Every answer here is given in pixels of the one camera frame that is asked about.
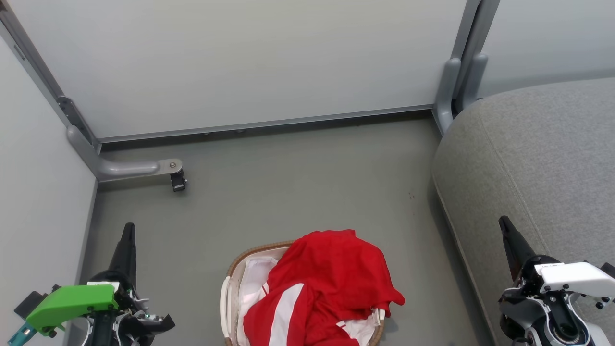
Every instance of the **white partition panel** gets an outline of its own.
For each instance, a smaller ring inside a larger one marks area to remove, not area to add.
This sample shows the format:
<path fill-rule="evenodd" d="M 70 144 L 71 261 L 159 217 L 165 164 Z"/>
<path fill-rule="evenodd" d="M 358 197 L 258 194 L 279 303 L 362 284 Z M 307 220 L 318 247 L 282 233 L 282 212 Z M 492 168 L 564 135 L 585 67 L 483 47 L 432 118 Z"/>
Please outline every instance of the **white partition panel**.
<path fill-rule="evenodd" d="M 460 0 L 9 0 L 99 138 L 430 105 Z"/>
<path fill-rule="evenodd" d="M 2 38 L 0 162 L 0 335 L 6 343 L 23 324 L 13 309 L 30 292 L 75 284 L 96 179 Z M 60 345 L 62 334 L 38 335 L 28 345 Z"/>
<path fill-rule="evenodd" d="M 501 0 L 478 92 L 615 76 L 615 1 Z"/>

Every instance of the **red clothing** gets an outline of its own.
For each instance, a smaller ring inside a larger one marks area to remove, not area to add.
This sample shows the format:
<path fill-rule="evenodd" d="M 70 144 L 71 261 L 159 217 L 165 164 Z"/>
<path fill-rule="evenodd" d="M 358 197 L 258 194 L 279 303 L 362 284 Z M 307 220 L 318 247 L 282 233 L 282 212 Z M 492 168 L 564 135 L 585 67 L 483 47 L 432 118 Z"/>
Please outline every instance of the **red clothing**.
<path fill-rule="evenodd" d="M 336 323 L 364 320 L 372 308 L 388 317 L 391 302 L 405 302 L 383 253 L 354 230 L 296 240 L 269 272 L 264 291 L 244 318 L 251 346 L 358 346 Z"/>

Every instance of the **floor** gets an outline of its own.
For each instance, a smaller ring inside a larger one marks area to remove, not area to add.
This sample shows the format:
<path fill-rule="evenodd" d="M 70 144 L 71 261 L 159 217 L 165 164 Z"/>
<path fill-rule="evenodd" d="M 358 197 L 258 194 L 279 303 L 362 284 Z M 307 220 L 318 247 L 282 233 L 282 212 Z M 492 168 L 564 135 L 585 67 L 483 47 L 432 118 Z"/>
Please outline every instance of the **floor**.
<path fill-rule="evenodd" d="M 220 288 L 235 257 L 345 228 L 384 252 L 406 298 L 392 305 L 381 346 L 491 345 L 431 182 L 432 118 L 209 136 L 104 153 L 181 158 L 189 180 L 179 193 L 167 177 L 102 184 L 95 202 L 83 279 L 106 269 L 134 222 L 138 290 L 177 324 L 155 345 L 224 345 Z"/>

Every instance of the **gray fabric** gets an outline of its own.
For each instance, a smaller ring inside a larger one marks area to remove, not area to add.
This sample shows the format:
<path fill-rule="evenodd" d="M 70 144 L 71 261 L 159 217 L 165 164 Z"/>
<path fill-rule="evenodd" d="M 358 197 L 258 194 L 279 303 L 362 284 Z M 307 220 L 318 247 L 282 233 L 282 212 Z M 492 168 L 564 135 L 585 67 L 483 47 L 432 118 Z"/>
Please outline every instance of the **gray fabric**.
<path fill-rule="evenodd" d="M 530 87 L 463 111 L 434 161 L 436 188 L 491 332 L 512 280 L 498 226 L 508 215 L 538 253 L 615 264 L 615 78 Z M 615 342 L 615 308 L 579 300 Z"/>

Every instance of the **white basket handle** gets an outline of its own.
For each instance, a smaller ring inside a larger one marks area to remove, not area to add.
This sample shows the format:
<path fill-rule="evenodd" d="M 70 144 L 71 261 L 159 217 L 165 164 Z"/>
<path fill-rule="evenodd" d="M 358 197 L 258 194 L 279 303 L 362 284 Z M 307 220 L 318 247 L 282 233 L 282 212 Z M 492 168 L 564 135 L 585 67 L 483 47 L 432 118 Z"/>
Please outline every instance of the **white basket handle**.
<path fill-rule="evenodd" d="M 227 276 L 226 279 L 224 279 L 224 283 L 222 284 L 222 291 L 220 291 L 220 324 L 222 325 L 222 333 L 224 334 L 225 338 L 229 337 L 229 326 L 226 319 L 226 297 L 229 291 L 230 280 L 230 276 Z"/>

